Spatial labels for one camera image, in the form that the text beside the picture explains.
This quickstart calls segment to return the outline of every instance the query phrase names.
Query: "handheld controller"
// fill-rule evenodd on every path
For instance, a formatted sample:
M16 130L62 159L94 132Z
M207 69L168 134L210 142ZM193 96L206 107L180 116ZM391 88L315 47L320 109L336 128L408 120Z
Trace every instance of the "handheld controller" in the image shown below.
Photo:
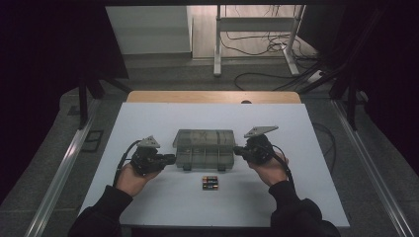
M244 135L244 137L250 137L247 139L246 145L235 146L233 147L233 151L235 155L242 156L244 160L256 165L263 165L272 158L276 159L284 167L289 181L295 189L293 184L293 175L287 162L276 154L274 151L274 145L271 144L268 137L264 134L277 128L277 126L259 126L252 128L246 135ZM278 146L275 147L277 147L285 157L284 152Z
M148 173L161 171L166 167L166 165L173 165L176 162L176 156L174 154L157 154L158 151L156 148L159 148L160 145L153 136L137 140L130 145L126 153L124 153L121 158L120 164L118 164L117 172L115 173L114 186L117 184L117 180L120 176L124 162L126 161L126 157L134 145L136 145L137 148L132 154L129 163L138 175L144 176Z

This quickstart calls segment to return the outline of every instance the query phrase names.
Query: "plastic container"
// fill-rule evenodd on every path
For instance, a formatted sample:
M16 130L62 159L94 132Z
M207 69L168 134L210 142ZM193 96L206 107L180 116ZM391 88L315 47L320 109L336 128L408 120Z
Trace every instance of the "plastic container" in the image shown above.
M177 148L176 165L184 171L232 169L234 146L232 130L180 129L173 142Z

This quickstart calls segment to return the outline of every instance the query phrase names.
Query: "black jacket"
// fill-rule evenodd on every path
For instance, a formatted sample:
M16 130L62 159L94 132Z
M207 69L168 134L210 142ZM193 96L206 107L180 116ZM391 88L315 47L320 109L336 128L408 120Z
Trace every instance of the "black jacket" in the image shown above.
M269 194L277 202L277 209L271 215L274 236L340 236L335 226L322 220L318 206L310 199L300 200L288 181L272 185ZM98 202L77 217L68 236L122 236L120 215L131 202L131 196L106 186Z

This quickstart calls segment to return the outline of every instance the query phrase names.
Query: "battery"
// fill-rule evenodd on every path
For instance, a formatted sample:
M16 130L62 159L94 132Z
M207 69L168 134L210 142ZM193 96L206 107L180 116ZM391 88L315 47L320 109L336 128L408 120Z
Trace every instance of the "battery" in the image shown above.
M218 190L218 177L203 176L203 190Z

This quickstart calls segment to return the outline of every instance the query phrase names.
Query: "white table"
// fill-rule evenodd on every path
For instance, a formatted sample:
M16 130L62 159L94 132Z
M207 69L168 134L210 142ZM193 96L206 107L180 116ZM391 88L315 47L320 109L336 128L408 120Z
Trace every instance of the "white table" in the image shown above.
M236 143L244 145L243 135L262 125L279 127L267 136L290 159L298 196L315 201L324 219L336 226L349 226L303 104L124 103L81 210L93 205L105 185L112 184L123 153L135 140L153 135L161 144L159 153L175 154L172 143L178 129L232 129ZM175 165L167 166L134 198L121 216L121 224L269 227L276 204L268 187L241 157L235 157L234 162L233 169L225 173L184 172ZM218 176L218 191L202 190L202 176L208 175Z

